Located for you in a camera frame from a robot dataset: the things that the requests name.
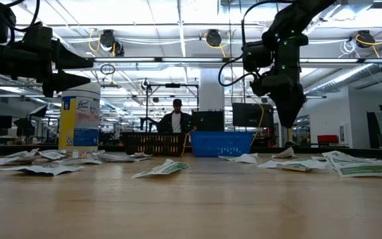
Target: blue basket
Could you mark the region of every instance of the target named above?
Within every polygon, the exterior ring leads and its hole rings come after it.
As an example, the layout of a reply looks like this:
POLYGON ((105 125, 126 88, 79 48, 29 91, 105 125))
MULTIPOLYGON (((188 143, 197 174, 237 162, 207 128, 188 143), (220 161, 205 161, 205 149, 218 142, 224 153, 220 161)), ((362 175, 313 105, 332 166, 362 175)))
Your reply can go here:
POLYGON ((252 132, 191 133, 192 150, 196 157, 241 156, 250 153, 252 132))

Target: table surface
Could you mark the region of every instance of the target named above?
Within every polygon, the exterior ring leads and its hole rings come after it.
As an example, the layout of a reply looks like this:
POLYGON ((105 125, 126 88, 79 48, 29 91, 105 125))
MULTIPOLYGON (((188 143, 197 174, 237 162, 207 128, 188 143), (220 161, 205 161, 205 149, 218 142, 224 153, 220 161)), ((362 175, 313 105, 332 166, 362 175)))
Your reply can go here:
POLYGON ((165 159, 55 177, 0 171, 0 238, 382 239, 382 179, 191 155, 171 158, 187 171, 131 178, 165 159))

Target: black basket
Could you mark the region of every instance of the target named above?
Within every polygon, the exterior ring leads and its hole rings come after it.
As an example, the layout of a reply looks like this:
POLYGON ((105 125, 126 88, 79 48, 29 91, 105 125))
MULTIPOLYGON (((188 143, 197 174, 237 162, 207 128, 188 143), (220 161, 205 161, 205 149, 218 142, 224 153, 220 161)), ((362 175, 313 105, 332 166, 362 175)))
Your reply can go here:
POLYGON ((128 155, 144 152, 153 155, 180 156, 184 149, 182 133, 122 133, 128 155))

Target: cap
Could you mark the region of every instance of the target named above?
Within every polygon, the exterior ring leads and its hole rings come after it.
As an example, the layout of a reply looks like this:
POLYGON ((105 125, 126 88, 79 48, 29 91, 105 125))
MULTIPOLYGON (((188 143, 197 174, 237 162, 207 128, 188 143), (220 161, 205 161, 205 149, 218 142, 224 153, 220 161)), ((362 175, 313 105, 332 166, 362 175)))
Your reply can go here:
POLYGON ((174 99, 173 100, 173 106, 182 106, 182 100, 174 99))

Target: man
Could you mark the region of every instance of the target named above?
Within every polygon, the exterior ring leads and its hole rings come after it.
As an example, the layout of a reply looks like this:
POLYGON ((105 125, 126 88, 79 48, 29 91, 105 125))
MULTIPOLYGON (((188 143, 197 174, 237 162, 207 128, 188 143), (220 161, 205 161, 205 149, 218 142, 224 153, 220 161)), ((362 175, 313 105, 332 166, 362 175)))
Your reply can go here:
POLYGON ((181 107, 182 101, 175 99, 173 101, 173 112, 166 114, 157 124, 157 131, 159 133, 188 133, 196 130, 191 116, 181 112, 181 107))

